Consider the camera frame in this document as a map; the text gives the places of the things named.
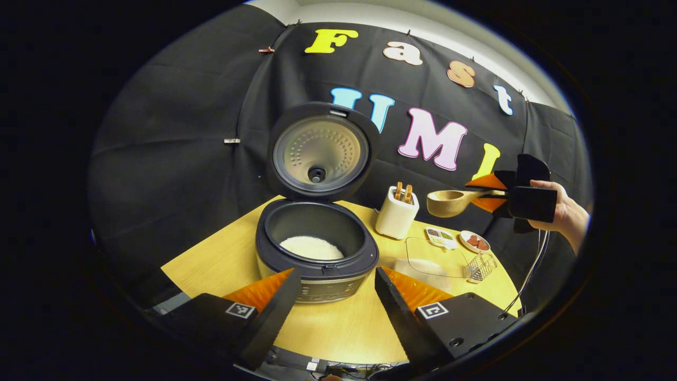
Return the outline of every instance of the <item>wooden spoon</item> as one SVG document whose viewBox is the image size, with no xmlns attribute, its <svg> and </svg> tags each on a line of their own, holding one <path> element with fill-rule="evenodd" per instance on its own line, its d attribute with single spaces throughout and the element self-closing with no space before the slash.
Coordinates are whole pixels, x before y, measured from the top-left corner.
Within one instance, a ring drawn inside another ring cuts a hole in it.
<svg viewBox="0 0 677 381">
<path fill-rule="evenodd" d="M 461 214 L 476 198 L 486 195 L 505 195 L 502 190 L 438 190 L 428 193 L 428 213 L 433 216 L 449 218 Z"/>
</svg>

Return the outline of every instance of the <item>letter m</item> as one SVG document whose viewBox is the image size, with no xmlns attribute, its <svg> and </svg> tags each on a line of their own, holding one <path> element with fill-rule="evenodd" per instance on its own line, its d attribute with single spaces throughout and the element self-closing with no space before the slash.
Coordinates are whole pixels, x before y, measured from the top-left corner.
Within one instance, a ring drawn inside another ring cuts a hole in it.
<svg viewBox="0 0 677 381">
<path fill-rule="evenodd" d="M 412 116 L 409 136 L 407 141 L 399 146 L 397 152 L 407 157 L 418 157 L 420 142 L 425 161 L 430 160 L 439 151 L 439 155 L 433 160 L 435 165 L 447 171 L 456 170 L 458 147 L 468 130 L 456 122 L 449 122 L 438 134 L 435 131 L 433 116 L 428 111 L 412 107 L 409 109 L 409 115 Z"/>
</svg>

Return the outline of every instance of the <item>wire basket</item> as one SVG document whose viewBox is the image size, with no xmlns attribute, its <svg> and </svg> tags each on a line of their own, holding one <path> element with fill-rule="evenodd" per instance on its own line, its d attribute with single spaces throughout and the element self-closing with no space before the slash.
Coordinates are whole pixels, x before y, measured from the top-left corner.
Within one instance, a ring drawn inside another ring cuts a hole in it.
<svg viewBox="0 0 677 381">
<path fill-rule="evenodd" d="M 482 282 L 496 267 L 498 265 L 493 255 L 479 253 L 468 263 L 468 272 L 470 273 L 468 281 L 473 283 Z"/>
</svg>

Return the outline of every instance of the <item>human hand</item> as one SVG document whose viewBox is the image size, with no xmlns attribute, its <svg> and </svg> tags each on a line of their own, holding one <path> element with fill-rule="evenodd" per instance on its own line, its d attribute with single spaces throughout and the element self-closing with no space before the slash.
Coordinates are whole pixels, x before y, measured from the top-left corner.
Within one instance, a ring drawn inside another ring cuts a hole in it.
<svg viewBox="0 0 677 381">
<path fill-rule="evenodd" d="M 569 209 L 567 191 L 563 186 L 551 181 L 532 180 L 530 185 L 536 188 L 547 188 L 557 191 L 557 204 L 554 208 L 554 220 L 552 222 L 543 222 L 528 220 L 531 227 L 540 230 L 560 231 L 564 228 L 567 221 L 567 212 Z"/>
<path fill-rule="evenodd" d="M 556 190 L 557 204 L 555 205 L 552 223 L 528 220 L 529 224 L 536 229 L 561 233 L 573 248 L 573 252 L 578 255 L 578 250 L 588 231 L 590 221 L 588 212 L 569 197 L 564 187 L 556 182 L 532 180 L 530 185 Z"/>
</svg>

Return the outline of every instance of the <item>red food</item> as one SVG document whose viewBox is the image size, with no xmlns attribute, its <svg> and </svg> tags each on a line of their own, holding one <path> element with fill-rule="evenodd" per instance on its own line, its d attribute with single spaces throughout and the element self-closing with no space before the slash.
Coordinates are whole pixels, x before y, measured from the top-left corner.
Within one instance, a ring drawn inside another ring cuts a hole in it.
<svg viewBox="0 0 677 381">
<path fill-rule="evenodd" d="M 480 239 L 479 243 L 477 244 L 477 248 L 480 250 L 488 250 L 489 244 L 487 243 L 487 241 Z"/>
<path fill-rule="evenodd" d="M 477 247 L 477 236 L 473 235 L 472 237 L 470 237 L 470 239 L 468 240 L 468 243 L 470 243 L 472 246 Z"/>
</svg>

